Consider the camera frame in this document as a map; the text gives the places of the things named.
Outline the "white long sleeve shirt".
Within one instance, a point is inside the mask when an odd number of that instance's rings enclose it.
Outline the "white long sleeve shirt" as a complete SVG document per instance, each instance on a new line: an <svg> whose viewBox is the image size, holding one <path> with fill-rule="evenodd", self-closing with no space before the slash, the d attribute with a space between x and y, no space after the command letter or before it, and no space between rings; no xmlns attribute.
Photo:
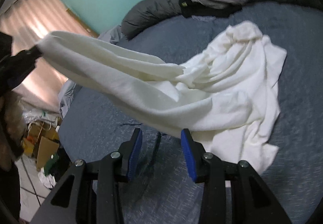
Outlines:
<svg viewBox="0 0 323 224"><path fill-rule="evenodd" d="M174 137L187 128L224 161L245 160L263 173L277 155L268 141L287 53L250 21L227 27L180 65L64 31L37 47L57 71L105 94L128 116Z"/></svg>

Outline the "white plastic bag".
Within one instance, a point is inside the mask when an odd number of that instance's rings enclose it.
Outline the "white plastic bag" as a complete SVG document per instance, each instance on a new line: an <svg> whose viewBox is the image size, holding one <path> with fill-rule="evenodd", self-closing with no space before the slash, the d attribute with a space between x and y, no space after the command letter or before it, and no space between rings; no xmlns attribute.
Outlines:
<svg viewBox="0 0 323 224"><path fill-rule="evenodd" d="M51 113L44 110L32 108L30 110L24 110L22 116L27 124L41 121L52 126L57 126L59 122L59 116L56 113Z"/></svg>

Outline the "light grey pillow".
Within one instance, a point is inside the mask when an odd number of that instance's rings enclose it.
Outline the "light grey pillow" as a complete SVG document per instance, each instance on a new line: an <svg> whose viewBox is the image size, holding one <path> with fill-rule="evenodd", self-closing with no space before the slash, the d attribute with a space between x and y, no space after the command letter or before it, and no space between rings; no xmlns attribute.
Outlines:
<svg viewBox="0 0 323 224"><path fill-rule="evenodd" d="M103 40L105 42L111 44L117 44L124 35L121 31L121 25L116 25L113 28L102 32L99 36L99 40ZM72 102L78 92L81 90L82 86L76 84L72 80L68 79L64 85L62 86L59 94L59 114L62 118L64 118L72 105Z"/></svg>

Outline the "pink curtain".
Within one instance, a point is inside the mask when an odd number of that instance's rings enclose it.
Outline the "pink curtain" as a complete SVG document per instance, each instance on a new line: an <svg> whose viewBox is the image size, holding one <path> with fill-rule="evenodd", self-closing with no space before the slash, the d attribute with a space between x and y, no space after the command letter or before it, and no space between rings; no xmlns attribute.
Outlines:
<svg viewBox="0 0 323 224"><path fill-rule="evenodd" d="M37 45L53 31L98 37L98 33L61 0L16 0L1 13L1 32L12 36L12 53L16 55L24 50L36 57L35 68L15 92L23 101L57 113L59 92L67 78L46 62Z"/></svg>

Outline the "blue bed sheet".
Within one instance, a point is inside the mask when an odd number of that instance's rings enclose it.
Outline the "blue bed sheet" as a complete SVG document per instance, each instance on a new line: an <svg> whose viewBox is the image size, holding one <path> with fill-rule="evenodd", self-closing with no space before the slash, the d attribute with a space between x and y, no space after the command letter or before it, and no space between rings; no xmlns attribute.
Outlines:
<svg viewBox="0 0 323 224"><path fill-rule="evenodd" d="M173 17L120 47L181 64L230 25L255 23L287 57L279 79L280 115L270 143L279 147L262 174L293 223L305 223L322 199L322 12L271 2L227 19ZM188 176L180 140L147 127L97 91L81 88L59 130L72 161L92 162L117 150L135 128L144 139L134 180L120 186L126 223L197 223L203 186Z"/></svg>

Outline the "brown cardboard box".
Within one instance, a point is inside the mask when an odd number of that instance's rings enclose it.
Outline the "brown cardboard box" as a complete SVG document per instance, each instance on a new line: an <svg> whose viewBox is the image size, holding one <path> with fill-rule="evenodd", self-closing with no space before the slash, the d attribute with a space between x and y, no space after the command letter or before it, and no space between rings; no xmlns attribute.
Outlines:
<svg viewBox="0 0 323 224"><path fill-rule="evenodd" d="M41 121L30 123L22 146L24 154L35 159L37 171L40 171L60 147L56 127Z"/></svg>

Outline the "light blue checked cloth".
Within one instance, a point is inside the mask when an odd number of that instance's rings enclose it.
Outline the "light blue checked cloth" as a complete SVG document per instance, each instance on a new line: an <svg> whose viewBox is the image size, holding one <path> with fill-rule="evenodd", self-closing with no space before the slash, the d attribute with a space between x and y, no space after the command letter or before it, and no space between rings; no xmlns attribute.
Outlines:
<svg viewBox="0 0 323 224"><path fill-rule="evenodd" d="M196 20L196 21L201 21L201 22L204 22L204 23L208 23L208 22L216 20L217 18L213 17L213 16L197 16L197 15L193 15L192 19Z"/></svg>

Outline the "black garment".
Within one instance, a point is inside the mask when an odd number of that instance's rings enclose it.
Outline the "black garment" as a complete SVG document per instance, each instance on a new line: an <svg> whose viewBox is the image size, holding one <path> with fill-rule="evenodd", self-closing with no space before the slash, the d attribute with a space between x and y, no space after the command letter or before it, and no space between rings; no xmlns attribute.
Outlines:
<svg viewBox="0 0 323 224"><path fill-rule="evenodd" d="M179 0L178 2L182 15L185 18L194 16L200 17L216 17L216 18L228 18L237 11L242 10L242 6L229 4L223 9L214 9L201 4L200 2L193 2L192 0Z"/></svg>

